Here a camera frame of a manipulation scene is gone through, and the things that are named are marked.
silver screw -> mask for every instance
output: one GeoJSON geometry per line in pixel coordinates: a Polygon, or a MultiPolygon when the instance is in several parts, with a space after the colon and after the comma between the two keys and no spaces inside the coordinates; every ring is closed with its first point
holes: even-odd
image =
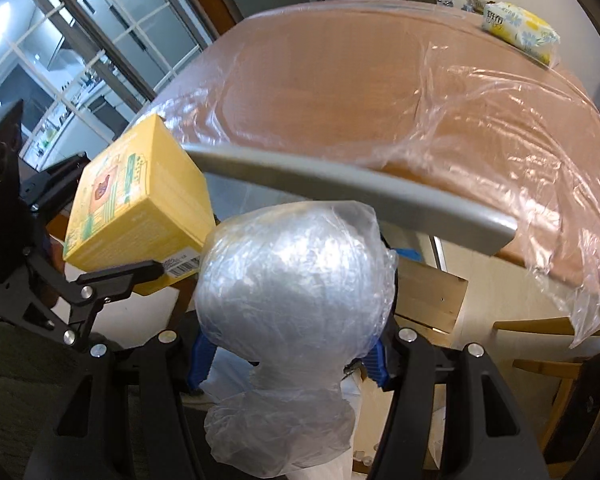
{"type": "Polygon", "coordinates": [[[62,341],[65,345],[71,346],[75,343],[75,332],[73,330],[67,330],[62,336],[62,341]]]}
{"type": "Polygon", "coordinates": [[[91,296],[93,296],[93,289],[89,285],[85,285],[80,291],[80,295],[88,300],[91,296]]]}
{"type": "Polygon", "coordinates": [[[173,343],[176,341],[178,334],[176,334],[173,330],[163,330],[158,334],[158,341],[161,343],[173,343]]]}
{"type": "Polygon", "coordinates": [[[107,346],[102,343],[98,343],[97,345],[93,345],[91,350],[89,350],[91,357],[102,357],[107,353],[107,346]]]}
{"type": "Polygon", "coordinates": [[[398,332],[398,337],[407,343],[413,343],[418,338],[418,333],[413,328],[403,328],[398,332]]]}
{"type": "Polygon", "coordinates": [[[466,348],[469,354],[474,357],[482,357],[484,355],[484,348],[478,343],[469,343],[469,346],[466,348]]]}

